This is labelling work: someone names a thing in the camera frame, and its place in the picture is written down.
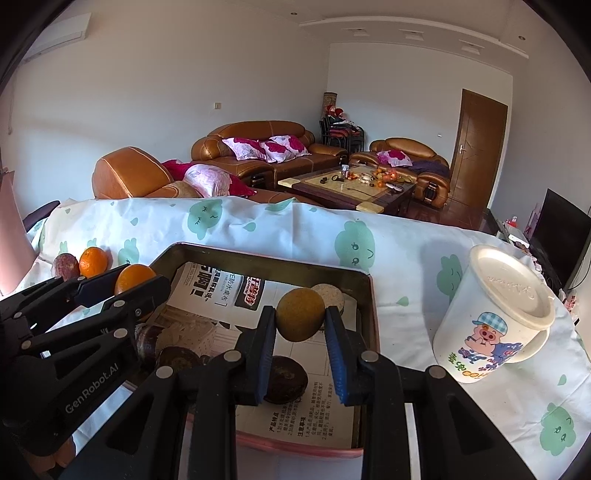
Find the metal tray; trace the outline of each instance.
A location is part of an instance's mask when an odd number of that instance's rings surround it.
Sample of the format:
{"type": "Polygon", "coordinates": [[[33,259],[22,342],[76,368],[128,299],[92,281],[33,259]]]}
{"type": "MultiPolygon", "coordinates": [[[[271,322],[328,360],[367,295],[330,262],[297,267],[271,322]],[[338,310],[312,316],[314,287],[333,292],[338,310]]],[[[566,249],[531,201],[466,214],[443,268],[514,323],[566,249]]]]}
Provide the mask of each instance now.
{"type": "MultiPolygon", "coordinates": [[[[195,262],[239,275],[299,287],[312,287],[318,283],[334,285],[357,301],[356,328],[361,332],[367,346],[379,352],[378,322],[376,321],[372,279],[370,275],[362,271],[282,260],[186,243],[171,245],[150,266],[157,274],[163,275],[172,281],[177,270],[187,262],[195,262]]],[[[164,305],[159,307],[152,315],[158,315],[163,308],[164,305]]],[[[130,390],[134,390],[136,385],[143,381],[148,374],[149,372],[141,372],[126,382],[125,386],[130,390]]],[[[296,455],[321,458],[354,458],[363,454],[361,439],[363,438],[363,418],[365,416],[362,408],[355,408],[353,441],[350,449],[298,445],[244,432],[236,432],[236,441],[245,446],[270,452],[290,452],[296,455]]],[[[187,421],[192,423],[192,418],[187,418],[187,421]]]]}

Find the orange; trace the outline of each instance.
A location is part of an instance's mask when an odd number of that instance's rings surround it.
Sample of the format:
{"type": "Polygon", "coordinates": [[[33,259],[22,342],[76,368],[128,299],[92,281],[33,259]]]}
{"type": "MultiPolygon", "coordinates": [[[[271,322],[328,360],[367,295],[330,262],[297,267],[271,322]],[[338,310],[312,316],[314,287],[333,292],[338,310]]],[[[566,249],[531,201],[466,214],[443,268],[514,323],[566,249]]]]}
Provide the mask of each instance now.
{"type": "Polygon", "coordinates": [[[104,273],[107,270],[108,263],[109,257],[104,250],[99,247],[88,247],[82,252],[78,262],[80,275],[90,278],[104,273]]]}
{"type": "Polygon", "coordinates": [[[123,272],[119,274],[117,282],[115,283],[115,295],[119,295],[125,290],[139,285],[140,283],[155,277],[156,273],[147,265],[136,263],[125,267],[123,272]]]}

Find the ceiling light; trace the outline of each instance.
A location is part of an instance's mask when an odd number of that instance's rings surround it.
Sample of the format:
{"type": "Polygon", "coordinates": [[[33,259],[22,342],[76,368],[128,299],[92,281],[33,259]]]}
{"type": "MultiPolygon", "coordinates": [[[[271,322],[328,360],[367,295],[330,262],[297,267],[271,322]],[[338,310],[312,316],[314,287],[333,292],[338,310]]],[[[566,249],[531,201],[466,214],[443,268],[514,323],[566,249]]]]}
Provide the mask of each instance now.
{"type": "Polygon", "coordinates": [[[480,51],[484,48],[480,45],[476,45],[475,43],[470,43],[465,40],[460,40],[462,42],[462,50],[467,51],[468,53],[473,53],[474,55],[480,55],[480,51]]]}
{"type": "Polygon", "coordinates": [[[367,30],[364,28],[354,27],[354,28],[344,28],[343,30],[345,30],[347,32],[351,32],[354,37],[369,37],[369,33],[367,33],[367,30]]]}
{"type": "Polygon", "coordinates": [[[400,29],[400,31],[404,35],[404,38],[406,38],[407,40],[425,41],[425,38],[423,37],[423,32],[418,32],[416,30],[402,30],[402,29],[400,29]]]}

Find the coffee table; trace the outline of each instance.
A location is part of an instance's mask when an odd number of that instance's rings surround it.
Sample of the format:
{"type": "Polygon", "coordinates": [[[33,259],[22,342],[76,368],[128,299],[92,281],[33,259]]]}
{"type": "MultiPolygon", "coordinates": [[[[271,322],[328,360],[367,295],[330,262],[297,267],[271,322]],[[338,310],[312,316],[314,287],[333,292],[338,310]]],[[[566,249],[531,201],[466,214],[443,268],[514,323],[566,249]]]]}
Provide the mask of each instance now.
{"type": "MultiPolygon", "coordinates": [[[[371,173],[374,170],[366,165],[355,165],[350,169],[357,174],[371,173]]],[[[286,192],[303,194],[327,208],[392,216],[406,215],[408,204],[413,197],[414,183],[397,183],[404,189],[397,193],[388,187],[371,187],[358,179],[344,182],[332,180],[333,175],[339,174],[340,167],[329,168],[280,180],[278,184],[286,192]]]]}

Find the purple blanket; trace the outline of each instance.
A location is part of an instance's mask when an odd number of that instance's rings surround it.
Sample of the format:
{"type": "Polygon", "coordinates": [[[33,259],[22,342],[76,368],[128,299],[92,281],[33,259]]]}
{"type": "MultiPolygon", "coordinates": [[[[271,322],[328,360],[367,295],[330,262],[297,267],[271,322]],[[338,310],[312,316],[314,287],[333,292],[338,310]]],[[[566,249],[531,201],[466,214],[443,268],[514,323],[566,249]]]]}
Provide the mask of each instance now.
{"type": "Polygon", "coordinates": [[[442,176],[444,179],[449,178],[449,167],[447,165],[442,165],[439,162],[431,161],[431,160],[413,160],[412,167],[404,167],[410,171],[415,173],[435,173],[437,175],[442,176]]]}

